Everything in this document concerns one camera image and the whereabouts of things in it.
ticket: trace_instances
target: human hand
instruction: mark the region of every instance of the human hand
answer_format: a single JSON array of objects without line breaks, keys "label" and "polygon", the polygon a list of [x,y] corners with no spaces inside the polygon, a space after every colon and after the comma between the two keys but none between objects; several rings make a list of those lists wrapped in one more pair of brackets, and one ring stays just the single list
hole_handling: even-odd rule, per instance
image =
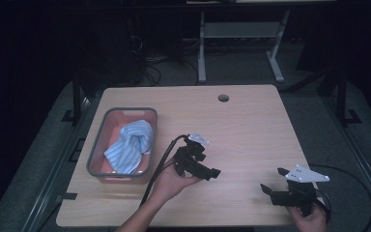
[{"label": "human hand", "polygon": [[174,165],[174,159],[170,159],[163,165],[163,169],[156,178],[153,192],[150,195],[150,199],[159,202],[161,205],[179,194],[184,188],[202,180],[194,176],[179,176]]},{"label": "human hand", "polygon": [[297,207],[285,207],[295,226],[300,232],[326,232],[327,231],[327,216],[322,209],[313,204],[311,214],[307,217],[302,216],[302,211]]}]

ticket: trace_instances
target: wooden tabletop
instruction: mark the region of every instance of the wooden tabletop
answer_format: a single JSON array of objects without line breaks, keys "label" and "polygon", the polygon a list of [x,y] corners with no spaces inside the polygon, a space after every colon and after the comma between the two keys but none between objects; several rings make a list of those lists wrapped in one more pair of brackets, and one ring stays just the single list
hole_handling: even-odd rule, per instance
[{"label": "wooden tabletop", "polygon": [[[229,101],[219,101],[220,95]],[[60,226],[118,226],[140,204],[147,184],[103,184],[86,170],[102,117],[113,107],[157,111],[153,170],[173,139],[198,131],[211,143],[202,164],[221,170],[217,179],[186,188],[167,202],[151,226],[292,223],[285,208],[273,206],[260,188],[261,183],[286,190],[276,168],[308,166],[290,119],[274,86],[234,85],[105,90],[67,190],[77,196],[63,201]],[[183,140],[179,146],[185,146]]]}]

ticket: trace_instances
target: blue and white striped cloth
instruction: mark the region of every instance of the blue and white striped cloth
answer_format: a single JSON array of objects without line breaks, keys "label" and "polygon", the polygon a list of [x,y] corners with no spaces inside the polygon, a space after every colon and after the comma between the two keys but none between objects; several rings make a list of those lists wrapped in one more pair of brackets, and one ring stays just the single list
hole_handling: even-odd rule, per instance
[{"label": "blue and white striped cloth", "polygon": [[145,120],[129,123],[120,129],[120,137],[104,155],[119,174],[130,174],[141,161],[142,154],[150,154],[152,126]]}]

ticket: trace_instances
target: white plastic part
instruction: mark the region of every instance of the white plastic part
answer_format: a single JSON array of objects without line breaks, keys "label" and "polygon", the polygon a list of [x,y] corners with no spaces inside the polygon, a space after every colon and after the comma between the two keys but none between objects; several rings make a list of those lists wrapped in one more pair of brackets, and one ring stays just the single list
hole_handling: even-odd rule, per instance
[{"label": "white plastic part", "polygon": [[210,145],[210,141],[203,138],[203,136],[201,136],[200,132],[191,133],[188,136],[188,139],[191,140],[191,141],[194,141],[194,142],[201,143],[202,145],[206,145],[206,146]]},{"label": "white plastic part", "polygon": [[299,183],[310,183],[310,182],[328,182],[329,176],[324,176],[318,172],[309,170],[308,168],[301,167],[296,165],[285,178],[290,181],[299,182]]}]

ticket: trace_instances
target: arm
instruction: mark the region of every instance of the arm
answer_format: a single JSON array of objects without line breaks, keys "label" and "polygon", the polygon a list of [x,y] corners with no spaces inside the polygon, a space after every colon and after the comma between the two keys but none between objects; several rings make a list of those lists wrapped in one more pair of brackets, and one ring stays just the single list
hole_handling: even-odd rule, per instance
[{"label": "arm", "polygon": [[149,199],[116,232],[145,231],[165,202],[179,194],[185,187],[201,181],[197,177],[179,176],[174,169],[173,163],[174,160],[170,159],[164,165],[163,170],[156,179]]},{"label": "arm", "polygon": [[286,207],[286,209],[300,232],[327,231],[327,217],[318,205],[313,204],[311,214],[307,217],[302,216],[300,208]]}]

